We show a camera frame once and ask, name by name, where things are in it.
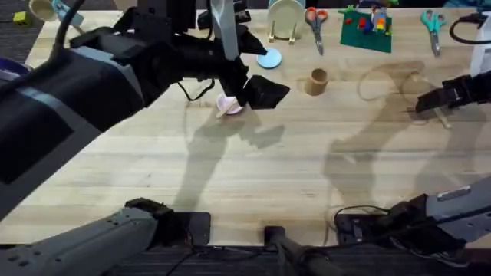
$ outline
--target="red-handled scissors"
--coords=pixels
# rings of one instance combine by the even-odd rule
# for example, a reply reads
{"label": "red-handled scissors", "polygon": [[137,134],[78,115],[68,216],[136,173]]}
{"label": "red-handled scissors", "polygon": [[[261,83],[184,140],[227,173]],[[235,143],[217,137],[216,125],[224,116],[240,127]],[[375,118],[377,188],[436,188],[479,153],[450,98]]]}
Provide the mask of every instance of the red-handled scissors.
{"label": "red-handled scissors", "polygon": [[305,22],[307,22],[314,32],[315,44],[319,50],[319,54],[324,54],[324,46],[322,45],[321,27],[328,19],[328,13],[326,11],[317,10],[314,7],[307,8],[305,11]]}

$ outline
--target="pink object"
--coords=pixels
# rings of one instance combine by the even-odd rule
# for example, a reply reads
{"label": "pink object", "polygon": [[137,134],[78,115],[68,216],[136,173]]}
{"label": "pink object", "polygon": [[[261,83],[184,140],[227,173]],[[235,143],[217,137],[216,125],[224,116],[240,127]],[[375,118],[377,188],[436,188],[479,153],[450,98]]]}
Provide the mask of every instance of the pink object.
{"label": "pink object", "polygon": [[[235,100],[235,97],[227,97],[225,94],[220,94],[216,98],[216,107],[218,107],[218,110],[222,111],[233,100]],[[230,107],[227,111],[227,115],[237,114],[242,110],[242,108],[243,107],[241,107],[239,103],[234,103],[234,105],[232,105],[232,107]]]}

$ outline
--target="gray robot arm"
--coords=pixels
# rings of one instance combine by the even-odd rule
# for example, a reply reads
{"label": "gray robot arm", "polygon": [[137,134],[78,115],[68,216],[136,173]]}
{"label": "gray robot arm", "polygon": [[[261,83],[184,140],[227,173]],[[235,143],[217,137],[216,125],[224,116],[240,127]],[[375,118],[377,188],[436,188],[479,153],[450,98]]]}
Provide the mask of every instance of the gray robot arm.
{"label": "gray robot arm", "polygon": [[127,202],[111,216],[52,238],[0,251],[5,276],[98,276],[156,245],[187,239],[172,209],[146,199]]}
{"label": "gray robot arm", "polygon": [[489,195],[491,178],[485,178],[452,192],[400,202],[374,223],[374,236],[390,235],[421,255],[463,249],[491,233]]}

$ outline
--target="cup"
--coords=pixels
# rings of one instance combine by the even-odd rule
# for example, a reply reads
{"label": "cup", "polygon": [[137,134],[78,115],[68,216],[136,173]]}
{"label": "cup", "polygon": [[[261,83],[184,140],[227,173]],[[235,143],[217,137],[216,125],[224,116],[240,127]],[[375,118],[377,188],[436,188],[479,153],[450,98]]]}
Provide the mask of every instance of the cup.
{"label": "cup", "polygon": [[321,68],[312,71],[310,77],[305,82],[305,93],[311,96],[318,96],[324,93],[328,85],[328,73]]}
{"label": "cup", "polygon": [[58,18],[50,0],[30,0],[29,9],[36,18],[42,21],[55,21]]}

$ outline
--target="floor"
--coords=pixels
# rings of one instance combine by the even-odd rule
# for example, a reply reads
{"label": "floor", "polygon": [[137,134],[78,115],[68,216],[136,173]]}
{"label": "floor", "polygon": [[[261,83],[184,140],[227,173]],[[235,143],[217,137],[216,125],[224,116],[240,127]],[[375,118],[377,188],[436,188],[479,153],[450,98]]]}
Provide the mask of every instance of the floor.
{"label": "floor", "polygon": [[[432,2],[432,5],[441,5],[441,2],[435,1]],[[266,0],[249,0],[249,7],[264,8],[266,3]],[[348,3],[350,3],[348,0],[320,0],[319,5],[337,8],[346,6]],[[401,1],[402,6],[421,6],[422,3],[424,1],[421,0]],[[0,0],[0,21],[10,18],[11,14],[16,11],[28,10],[27,7],[28,0]],[[115,5],[111,0],[88,0],[83,9],[115,9]],[[32,28],[20,28],[9,23],[0,23],[0,55],[23,62],[41,27],[42,22],[37,20],[34,20]],[[158,248],[123,261],[112,270],[110,275],[165,275],[186,253],[186,249]],[[223,254],[227,258],[239,258],[247,253],[227,251]],[[475,271],[457,271],[435,261],[422,261],[400,251],[387,251],[370,245],[333,251],[330,256],[336,265],[356,275],[478,275]],[[214,261],[195,256],[173,272],[173,276],[189,274],[277,275],[278,262],[274,255],[262,255],[254,260],[240,263]]]}

